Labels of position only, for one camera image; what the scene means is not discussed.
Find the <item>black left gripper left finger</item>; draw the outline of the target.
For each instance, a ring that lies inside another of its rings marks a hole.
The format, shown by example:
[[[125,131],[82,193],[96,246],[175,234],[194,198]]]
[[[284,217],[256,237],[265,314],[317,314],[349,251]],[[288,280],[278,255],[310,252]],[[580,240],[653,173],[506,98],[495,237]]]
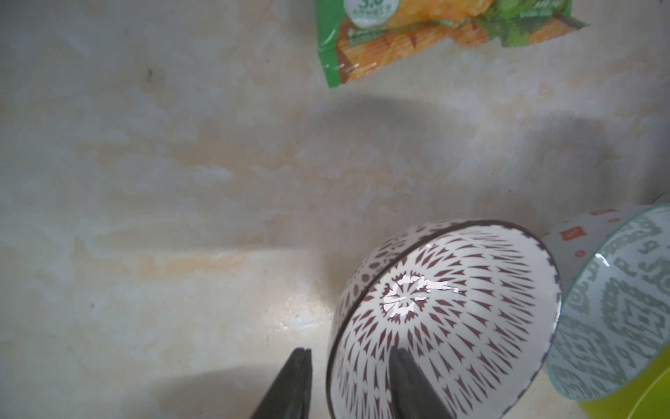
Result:
[[[312,398],[312,351],[297,347],[280,370],[252,419],[307,419]]]

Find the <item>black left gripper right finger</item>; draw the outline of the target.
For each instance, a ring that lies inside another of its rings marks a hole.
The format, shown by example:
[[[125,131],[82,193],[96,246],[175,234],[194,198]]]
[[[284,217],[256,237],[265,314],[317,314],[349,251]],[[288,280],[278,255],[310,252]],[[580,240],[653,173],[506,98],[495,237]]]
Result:
[[[396,418],[453,418],[413,356],[404,348],[393,347],[390,351],[389,382]]]

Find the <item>maroon patterned white bowl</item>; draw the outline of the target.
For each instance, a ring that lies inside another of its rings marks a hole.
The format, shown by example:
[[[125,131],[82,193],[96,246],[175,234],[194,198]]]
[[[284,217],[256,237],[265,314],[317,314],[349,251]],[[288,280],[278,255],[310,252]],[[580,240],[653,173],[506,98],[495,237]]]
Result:
[[[390,418],[388,361],[413,356],[455,418],[501,418],[544,365],[558,327],[556,262],[525,228],[441,220],[394,235],[347,282],[326,370],[333,418]]]

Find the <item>green patterned white bowl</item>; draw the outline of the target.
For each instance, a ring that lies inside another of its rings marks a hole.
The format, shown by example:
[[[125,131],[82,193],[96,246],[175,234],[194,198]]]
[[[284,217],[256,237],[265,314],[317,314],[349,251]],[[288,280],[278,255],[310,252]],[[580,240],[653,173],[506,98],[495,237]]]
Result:
[[[563,296],[546,363],[551,383],[576,402],[608,396],[669,342],[669,206],[586,212],[542,241]]]

